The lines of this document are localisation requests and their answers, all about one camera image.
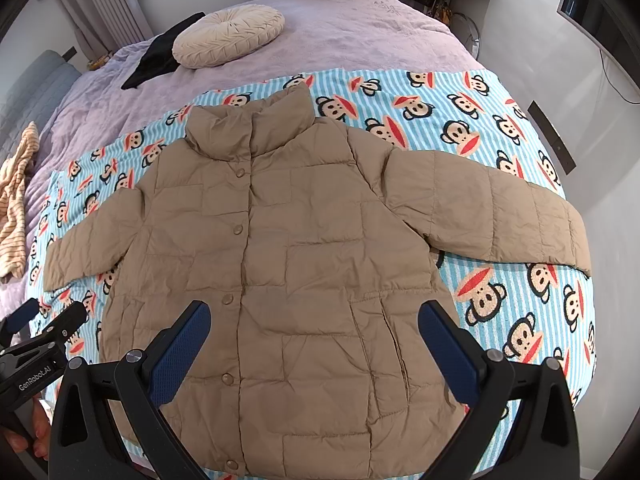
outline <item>screw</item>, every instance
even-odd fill
[[[130,350],[127,352],[127,363],[137,363],[142,359],[141,350]]]
[[[81,367],[83,362],[84,362],[84,359],[82,359],[81,357],[74,357],[73,359],[71,359],[71,361],[69,361],[68,366],[72,370],[76,370],[76,368]]]
[[[496,350],[495,348],[489,348],[486,351],[486,356],[494,363],[499,363],[504,359],[504,355],[502,354],[502,352]]]
[[[558,362],[558,359],[556,359],[555,357],[546,358],[545,359],[545,363],[552,370],[559,370],[560,369],[560,363]]]

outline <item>headboard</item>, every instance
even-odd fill
[[[52,50],[45,50],[29,65],[0,105],[0,164],[14,154],[30,121],[42,131],[79,77],[78,70]]]

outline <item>gray curtain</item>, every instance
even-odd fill
[[[153,36],[138,0],[61,0],[90,61]]]

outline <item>beige round pillow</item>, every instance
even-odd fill
[[[187,68],[217,66],[269,43],[284,28],[284,16],[264,5],[245,5],[208,14],[174,41],[175,60]]]

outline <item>human hand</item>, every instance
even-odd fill
[[[33,443],[33,453],[39,458],[49,460],[51,426],[49,425],[47,413],[44,411],[37,397],[33,397],[33,416],[31,420],[33,421],[33,431],[36,434],[36,441]],[[16,453],[25,451],[29,447],[24,437],[7,428],[0,428],[0,430],[9,443],[9,446],[11,446]]]

